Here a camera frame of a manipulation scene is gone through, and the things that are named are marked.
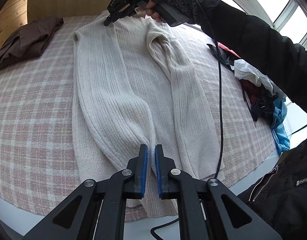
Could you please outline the right hand in knit glove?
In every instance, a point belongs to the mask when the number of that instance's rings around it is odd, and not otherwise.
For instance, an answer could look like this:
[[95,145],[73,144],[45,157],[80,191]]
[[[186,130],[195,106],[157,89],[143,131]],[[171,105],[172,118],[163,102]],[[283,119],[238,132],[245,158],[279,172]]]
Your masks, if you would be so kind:
[[189,24],[200,25],[202,10],[195,1],[201,4],[203,0],[149,0],[144,10],[147,16],[150,16],[156,22],[162,22],[160,14],[156,10],[153,10],[153,7],[157,4],[166,3],[189,18]]

